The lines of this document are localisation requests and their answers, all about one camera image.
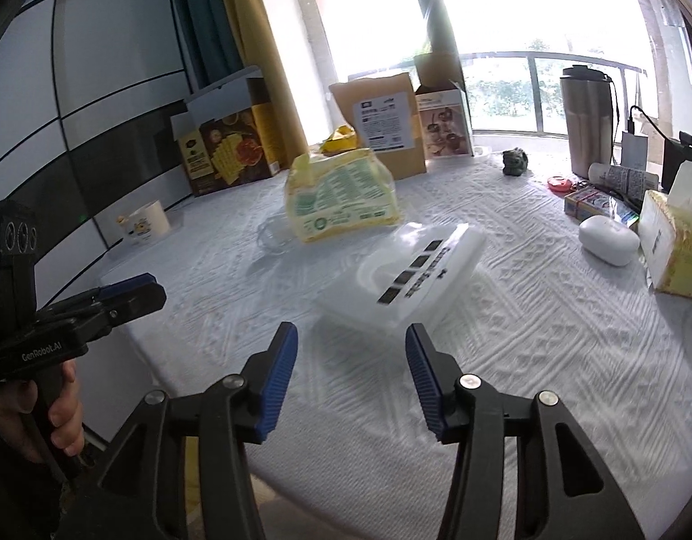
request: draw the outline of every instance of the blue gripper pad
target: blue gripper pad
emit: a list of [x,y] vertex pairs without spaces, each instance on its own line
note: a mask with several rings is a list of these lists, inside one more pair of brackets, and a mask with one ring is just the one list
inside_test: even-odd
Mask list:
[[416,386],[416,392],[419,395],[426,425],[436,435],[436,439],[441,441],[448,427],[441,404],[443,391],[431,368],[428,356],[414,324],[406,330],[406,359],[408,359],[408,367],[413,377],[413,385]]
[[291,380],[291,373],[293,373],[293,366],[296,363],[296,355],[298,355],[298,330],[293,323],[282,322],[268,350],[257,353],[251,358],[264,356],[259,359],[260,362],[264,363],[264,366],[258,367],[257,371],[260,370],[265,375],[260,376],[260,379],[250,378],[249,363],[251,359],[246,362],[246,366],[241,372],[249,380],[251,386],[259,390],[259,392],[255,391],[254,393],[260,393],[260,416],[253,428],[256,438],[260,442],[265,441],[269,433],[276,428],[288,383]]
[[121,280],[115,284],[109,284],[108,286],[103,286],[101,292],[98,293],[99,300],[108,300],[113,297],[120,296],[120,294],[129,292],[135,288],[141,288],[147,284],[155,284],[156,277],[153,274],[139,274],[127,280]]

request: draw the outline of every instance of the curtain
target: curtain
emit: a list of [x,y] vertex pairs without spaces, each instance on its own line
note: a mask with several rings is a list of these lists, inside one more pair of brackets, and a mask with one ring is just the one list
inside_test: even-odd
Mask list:
[[223,0],[174,0],[198,88],[244,68]]
[[263,72],[285,148],[286,156],[279,157],[279,161],[290,166],[294,158],[307,152],[308,145],[263,0],[223,2],[241,59],[245,64],[257,65]]

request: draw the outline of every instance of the blue curtain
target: blue curtain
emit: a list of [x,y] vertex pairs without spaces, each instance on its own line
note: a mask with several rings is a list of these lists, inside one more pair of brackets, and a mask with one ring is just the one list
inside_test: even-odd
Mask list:
[[244,68],[223,0],[173,0],[199,88]]

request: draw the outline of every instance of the white textured tablecloth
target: white textured tablecloth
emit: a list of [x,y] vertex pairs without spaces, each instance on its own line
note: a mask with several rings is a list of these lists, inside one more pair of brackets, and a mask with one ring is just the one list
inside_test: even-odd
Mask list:
[[[531,155],[544,176],[563,157]],[[411,220],[474,221],[489,233],[473,278],[432,331],[437,348],[503,392],[552,389],[622,485],[648,538],[692,493],[692,301],[654,295],[635,261],[581,250],[544,176],[502,175],[500,155],[444,160],[397,183]],[[427,431],[403,347],[337,327],[313,298],[388,234],[371,229],[283,256],[257,247],[285,176],[193,200],[184,227],[106,282],[153,273],[164,309],[128,325],[174,395],[202,391],[294,322],[300,350],[278,427],[249,447],[254,472],[317,516],[374,539],[435,538],[455,446]],[[515,445],[507,443],[502,534],[511,534]]]

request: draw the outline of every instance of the metal screw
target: metal screw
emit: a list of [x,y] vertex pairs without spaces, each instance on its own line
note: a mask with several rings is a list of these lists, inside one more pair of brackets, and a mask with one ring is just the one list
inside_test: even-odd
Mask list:
[[472,373],[466,373],[466,375],[460,377],[458,383],[466,389],[476,389],[480,387],[480,377]]
[[146,404],[155,406],[156,404],[160,404],[161,402],[163,402],[163,400],[166,399],[166,394],[162,392],[160,389],[154,389],[154,391],[150,391],[148,394],[146,394],[143,399],[145,400]]
[[558,403],[558,396],[552,391],[545,389],[538,395],[538,400],[542,404],[546,404],[546,406],[556,406]]
[[237,389],[246,383],[246,379],[243,376],[239,376],[237,373],[232,373],[224,377],[222,383],[228,389]]

